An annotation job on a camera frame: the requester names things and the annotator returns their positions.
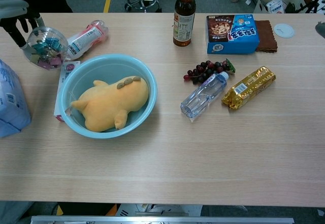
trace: toy ear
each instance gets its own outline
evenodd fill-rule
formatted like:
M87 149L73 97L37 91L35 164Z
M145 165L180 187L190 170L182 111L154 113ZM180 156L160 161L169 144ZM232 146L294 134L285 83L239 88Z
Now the toy ear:
M82 111L87 106L88 101L72 101L71 106L79 111Z
M103 82L103 81L101 81L101 80L95 80L95 81L93 82L93 84L94 84L94 86L108 85L108 83L105 83L105 82Z

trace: stuffed animal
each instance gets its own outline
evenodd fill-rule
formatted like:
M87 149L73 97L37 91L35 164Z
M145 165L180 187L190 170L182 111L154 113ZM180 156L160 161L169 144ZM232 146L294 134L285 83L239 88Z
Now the stuffed animal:
M130 111L138 111L147 102L148 84L143 78L131 76L114 84L95 80L94 87L86 90L71 106L85 117L85 126L94 132L112 127L125 127Z

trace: biscuit package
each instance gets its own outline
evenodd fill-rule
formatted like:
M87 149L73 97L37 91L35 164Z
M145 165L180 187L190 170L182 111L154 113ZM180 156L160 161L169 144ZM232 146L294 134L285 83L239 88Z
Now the biscuit package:
M208 54L247 54L255 52L259 38L251 14L207 16Z
M229 89L222 102L229 108L237 110L270 86L275 78L275 74L267 67L260 67Z

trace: grape bunch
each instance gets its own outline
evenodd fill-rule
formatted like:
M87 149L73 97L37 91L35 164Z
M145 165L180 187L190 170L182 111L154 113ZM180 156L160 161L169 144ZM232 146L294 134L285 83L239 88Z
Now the grape bunch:
M213 73L221 73L221 72L232 71L233 73L236 71L233 64L228 60L224 60L222 63L215 62L213 63L210 60L206 62L202 62L200 65L193 70L188 70L187 75L184 75L185 81L192 81L193 84L203 83L206 81Z

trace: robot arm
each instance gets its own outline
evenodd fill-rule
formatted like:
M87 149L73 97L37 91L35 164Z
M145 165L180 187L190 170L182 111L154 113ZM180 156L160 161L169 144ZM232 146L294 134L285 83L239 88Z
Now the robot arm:
M26 19L32 28L44 26L40 14L30 9L27 2L23 0L0 0L0 26L9 33L20 48L26 45L26 41L16 27L16 22L19 20L23 30L27 33Z

